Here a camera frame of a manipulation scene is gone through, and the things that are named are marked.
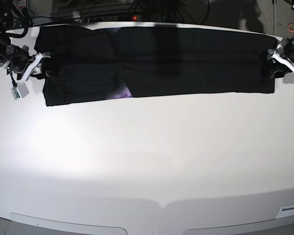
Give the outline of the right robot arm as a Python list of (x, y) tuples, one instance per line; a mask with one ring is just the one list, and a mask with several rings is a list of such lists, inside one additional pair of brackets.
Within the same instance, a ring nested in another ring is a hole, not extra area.
[(38, 58), (38, 54), (30, 55), (27, 46), (19, 47), (11, 43), (12, 38), (26, 36), (33, 21), (26, 7), (18, 9), (12, 0), (0, 0), (0, 67), (8, 75), (15, 73), (17, 80), (12, 79), (14, 86), (25, 82), (29, 77), (43, 79), (43, 60), (49, 57), (47, 52)]

